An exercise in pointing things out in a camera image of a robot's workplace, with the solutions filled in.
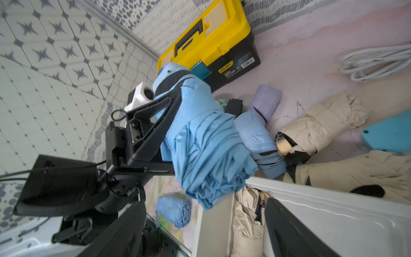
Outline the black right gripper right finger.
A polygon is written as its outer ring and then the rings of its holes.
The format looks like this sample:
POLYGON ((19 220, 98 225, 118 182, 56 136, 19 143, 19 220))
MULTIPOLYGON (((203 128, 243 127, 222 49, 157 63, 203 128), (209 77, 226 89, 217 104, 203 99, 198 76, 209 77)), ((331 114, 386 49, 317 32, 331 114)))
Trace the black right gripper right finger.
POLYGON ((267 200, 264 216, 276 257, 339 256, 277 199, 267 200))

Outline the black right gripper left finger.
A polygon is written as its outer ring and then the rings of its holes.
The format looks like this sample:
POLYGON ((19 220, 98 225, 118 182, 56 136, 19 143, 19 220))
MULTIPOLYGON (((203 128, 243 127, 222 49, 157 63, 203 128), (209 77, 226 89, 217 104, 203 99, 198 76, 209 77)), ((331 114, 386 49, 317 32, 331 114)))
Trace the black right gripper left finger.
POLYGON ((145 222, 145 203, 134 203, 79 256, 136 257, 139 254, 145 222))

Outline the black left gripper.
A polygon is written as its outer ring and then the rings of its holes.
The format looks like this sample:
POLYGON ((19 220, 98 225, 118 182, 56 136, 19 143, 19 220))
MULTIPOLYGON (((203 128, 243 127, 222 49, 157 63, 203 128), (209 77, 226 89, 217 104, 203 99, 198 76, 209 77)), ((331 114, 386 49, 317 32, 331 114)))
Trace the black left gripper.
POLYGON ((160 145, 182 102, 180 89, 126 112, 126 128, 110 122, 106 128, 106 167, 109 175, 174 175, 163 161, 160 145))

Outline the blue umbrella front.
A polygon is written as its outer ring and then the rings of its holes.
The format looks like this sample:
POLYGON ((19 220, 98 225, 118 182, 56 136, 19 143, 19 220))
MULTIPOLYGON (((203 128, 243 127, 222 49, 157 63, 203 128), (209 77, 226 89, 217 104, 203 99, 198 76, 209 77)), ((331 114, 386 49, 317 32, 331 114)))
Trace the blue umbrella front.
POLYGON ((161 215, 174 224, 177 229, 187 226, 191 221, 192 204, 188 199, 173 196, 159 197, 156 205, 156 217, 161 215))

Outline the light blue slim umbrella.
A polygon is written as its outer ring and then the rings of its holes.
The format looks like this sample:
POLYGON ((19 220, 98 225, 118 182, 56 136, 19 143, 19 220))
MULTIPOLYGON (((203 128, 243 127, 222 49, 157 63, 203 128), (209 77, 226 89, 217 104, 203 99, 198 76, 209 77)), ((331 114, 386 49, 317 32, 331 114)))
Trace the light blue slim umbrella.
POLYGON ((156 98, 176 90, 182 102, 161 144, 164 161, 173 163, 185 194, 205 210, 238 192, 259 167, 223 111, 210 86, 187 68, 169 63, 153 83, 156 98))

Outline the pale blue umbrella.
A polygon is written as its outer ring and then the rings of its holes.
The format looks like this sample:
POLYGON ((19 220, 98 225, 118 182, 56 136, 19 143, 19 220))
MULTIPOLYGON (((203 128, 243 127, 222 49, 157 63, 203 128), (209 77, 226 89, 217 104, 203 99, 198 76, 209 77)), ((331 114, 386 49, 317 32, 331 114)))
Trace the pale blue umbrella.
POLYGON ((286 162, 279 155, 274 139, 254 112, 246 111, 239 115, 234 126, 266 178, 277 179, 286 173, 286 162))

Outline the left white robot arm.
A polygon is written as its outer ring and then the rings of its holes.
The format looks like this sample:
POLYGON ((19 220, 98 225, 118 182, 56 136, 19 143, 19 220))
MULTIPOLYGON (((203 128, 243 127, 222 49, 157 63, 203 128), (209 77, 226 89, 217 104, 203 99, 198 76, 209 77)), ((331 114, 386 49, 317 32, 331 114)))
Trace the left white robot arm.
POLYGON ((144 186, 174 175, 160 146, 182 103, 175 88, 106 128, 99 163, 40 155, 13 209, 19 216, 63 218, 51 242, 79 246, 81 257, 176 257, 178 245, 147 218, 144 186))

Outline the white plastic storage box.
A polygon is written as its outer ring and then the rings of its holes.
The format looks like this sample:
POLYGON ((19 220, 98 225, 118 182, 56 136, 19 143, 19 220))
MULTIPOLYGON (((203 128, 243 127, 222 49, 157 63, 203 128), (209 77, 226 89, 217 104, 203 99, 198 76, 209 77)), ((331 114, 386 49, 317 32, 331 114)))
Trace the white plastic storage box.
MULTIPOLYGON (((342 257, 408 257, 409 205, 352 193, 252 177, 246 184, 277 199, 342 257)), ((192 256, 228 257, 232 249, 234 195, 199 210, 192 256)))

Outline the black folded umbrella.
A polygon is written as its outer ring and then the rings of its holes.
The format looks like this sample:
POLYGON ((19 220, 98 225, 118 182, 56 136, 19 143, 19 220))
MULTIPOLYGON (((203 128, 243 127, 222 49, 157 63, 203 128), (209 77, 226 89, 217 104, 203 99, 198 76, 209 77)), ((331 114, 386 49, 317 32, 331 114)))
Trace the black folded umbrella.
POLYGON ((230 99, 225 107, 225 113, 237 118, 243 113, 243 101, 240 99, 230 99))

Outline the small beige umbrella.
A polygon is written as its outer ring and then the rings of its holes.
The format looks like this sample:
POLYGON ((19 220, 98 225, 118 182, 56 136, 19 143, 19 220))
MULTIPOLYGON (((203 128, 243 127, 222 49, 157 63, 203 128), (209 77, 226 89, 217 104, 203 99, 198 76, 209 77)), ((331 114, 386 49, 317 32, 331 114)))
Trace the small beige umbrella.
POLYGON ((346 131, 365 125, 368 117, 369 110, 358 97, 341 92, 312 105, 303 118, 280 129, 276 145, 282 156, 296 152, 312 156, 346 131))

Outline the cream umbrella right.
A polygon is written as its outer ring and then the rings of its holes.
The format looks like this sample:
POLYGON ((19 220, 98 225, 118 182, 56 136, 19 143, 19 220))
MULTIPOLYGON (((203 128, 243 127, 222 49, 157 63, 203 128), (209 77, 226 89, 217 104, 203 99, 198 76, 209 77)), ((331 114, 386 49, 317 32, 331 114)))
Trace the cream umbrella right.
POLYGON ((295 184, 411 203, 411 157, 383 151, 337 162, 289 164, 295 184))

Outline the lavender folded umbrella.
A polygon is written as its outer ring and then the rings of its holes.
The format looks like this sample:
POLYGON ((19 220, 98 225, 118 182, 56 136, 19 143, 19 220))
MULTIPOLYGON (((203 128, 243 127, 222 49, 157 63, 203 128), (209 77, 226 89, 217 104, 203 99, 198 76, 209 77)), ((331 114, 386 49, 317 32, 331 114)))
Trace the lavender folded umbrella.
POLYGON ((269 85, 260 85, 247 110, 253 112, 258 120, 267 126, 282 97, 282 92, 269 85))

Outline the teal umbrella case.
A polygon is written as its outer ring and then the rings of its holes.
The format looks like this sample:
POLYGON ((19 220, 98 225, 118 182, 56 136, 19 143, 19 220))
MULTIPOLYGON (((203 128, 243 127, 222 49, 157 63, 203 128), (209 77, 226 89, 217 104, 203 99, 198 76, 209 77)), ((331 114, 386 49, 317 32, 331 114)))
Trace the teal umbrella case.
POLYGON ((361 132, 363 143, 370 149, 397 154, 411 152, 411 111, 380 121, 361 132))

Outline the yellow black toolbox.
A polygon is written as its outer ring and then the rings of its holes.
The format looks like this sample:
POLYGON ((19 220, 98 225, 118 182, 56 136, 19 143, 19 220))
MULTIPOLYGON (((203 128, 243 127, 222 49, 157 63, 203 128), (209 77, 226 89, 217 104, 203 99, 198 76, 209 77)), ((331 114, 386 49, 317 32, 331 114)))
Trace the yellow black toolbox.
POLYGON ((186 67, 217 91, 260 65, 254 34, 240 1, 213 1, 159 58, 186 67))

